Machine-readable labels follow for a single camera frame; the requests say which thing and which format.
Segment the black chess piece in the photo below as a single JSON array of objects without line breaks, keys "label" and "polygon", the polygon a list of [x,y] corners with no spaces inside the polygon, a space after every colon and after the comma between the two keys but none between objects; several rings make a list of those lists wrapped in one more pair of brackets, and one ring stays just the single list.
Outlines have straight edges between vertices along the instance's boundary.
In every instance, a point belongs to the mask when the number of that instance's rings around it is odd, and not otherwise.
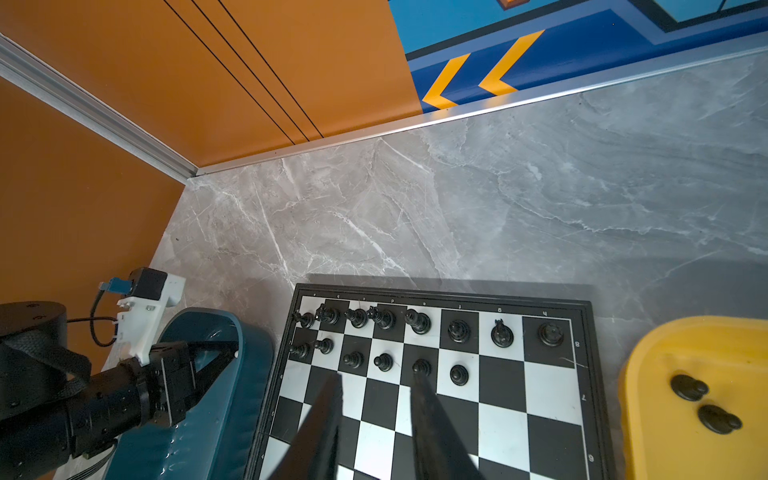
[{"label": "black chess piece", "polygon": [[471,338],[471,329],[463,320],[453,320],[447,327],[450,340],[457,344],[464,344]]}]

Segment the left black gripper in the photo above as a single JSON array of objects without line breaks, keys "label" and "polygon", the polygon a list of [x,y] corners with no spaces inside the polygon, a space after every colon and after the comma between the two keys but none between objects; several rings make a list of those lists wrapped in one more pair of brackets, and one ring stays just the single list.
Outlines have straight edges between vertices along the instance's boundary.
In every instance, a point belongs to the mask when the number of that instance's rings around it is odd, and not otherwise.
[{"label": "left black gripper", "polygon": [[137,381],[141,426],[171,427],[205,396],[235,359],[235,341],[158,343],[150,349],[149,364]]}]

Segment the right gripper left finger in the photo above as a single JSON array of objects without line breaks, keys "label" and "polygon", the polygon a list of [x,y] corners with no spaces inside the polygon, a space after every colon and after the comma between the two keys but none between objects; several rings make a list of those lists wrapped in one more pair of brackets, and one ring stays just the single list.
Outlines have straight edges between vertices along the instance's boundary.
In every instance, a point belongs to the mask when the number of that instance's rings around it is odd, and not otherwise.
[{"label": "right gripper left finger", "polygon": [[335,479],[342,417],[342,379],[332,373],[270,479]]}]

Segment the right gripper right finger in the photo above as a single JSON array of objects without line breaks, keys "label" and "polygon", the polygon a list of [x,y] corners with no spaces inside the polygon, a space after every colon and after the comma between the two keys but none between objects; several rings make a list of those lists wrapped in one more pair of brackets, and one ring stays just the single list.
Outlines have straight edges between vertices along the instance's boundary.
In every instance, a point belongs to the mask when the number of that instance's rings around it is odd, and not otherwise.
[{"label": "right gripper right finger", "polygon": [[417,479],[483,479],[423,373],[415,373],[410,396]]}]

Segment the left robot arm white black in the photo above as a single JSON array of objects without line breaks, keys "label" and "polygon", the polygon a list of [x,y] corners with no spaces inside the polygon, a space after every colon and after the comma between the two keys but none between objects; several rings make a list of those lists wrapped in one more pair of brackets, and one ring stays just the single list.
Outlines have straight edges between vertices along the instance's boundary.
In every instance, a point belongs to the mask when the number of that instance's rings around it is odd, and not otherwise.
[{"label": "left robot arm white black", "polygon": [[1,476],[36,479],[80,456],[117,444],[147,423],[185,419],[234,359],[232,341],[155,344],[97,375],[67,347],[64,305],[1,306]]}]

